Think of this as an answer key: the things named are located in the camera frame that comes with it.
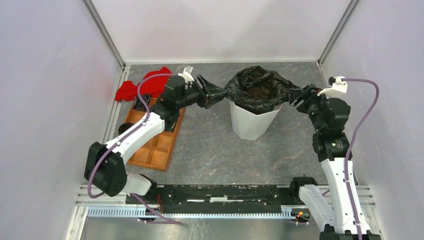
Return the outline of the black plastic trash bag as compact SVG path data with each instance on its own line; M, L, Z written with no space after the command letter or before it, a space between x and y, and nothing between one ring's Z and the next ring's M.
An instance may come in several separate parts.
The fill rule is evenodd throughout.
M259 65L244 68L223 87L225 97L255 115L273 111L289 101L289 90L300 87L277 71Z

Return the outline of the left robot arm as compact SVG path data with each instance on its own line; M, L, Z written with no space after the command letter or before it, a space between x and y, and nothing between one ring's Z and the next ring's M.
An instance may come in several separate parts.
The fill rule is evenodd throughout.
M161 97L138 122L107 143L94 142L88 150L84 178L92 199L102 195L114 197L119 193L137 194L145 204L153 203L157 190L153 181L141 174L127 173L128 160L148 141L170 127L180 116L180 110L197 104L208 109L223 100L227 91L200 74L166 74L167 83Z

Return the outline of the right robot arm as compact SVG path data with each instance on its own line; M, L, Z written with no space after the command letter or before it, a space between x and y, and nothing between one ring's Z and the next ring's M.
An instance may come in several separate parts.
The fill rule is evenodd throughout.
M344 133L351 107L340 98L329 97L328 91L311 84L289 90L288 100L312 123L312 146L327 179L331 204L310 177L292 181L289 199L307 206L321 240L380 240L364 216L354 181L352 142Z

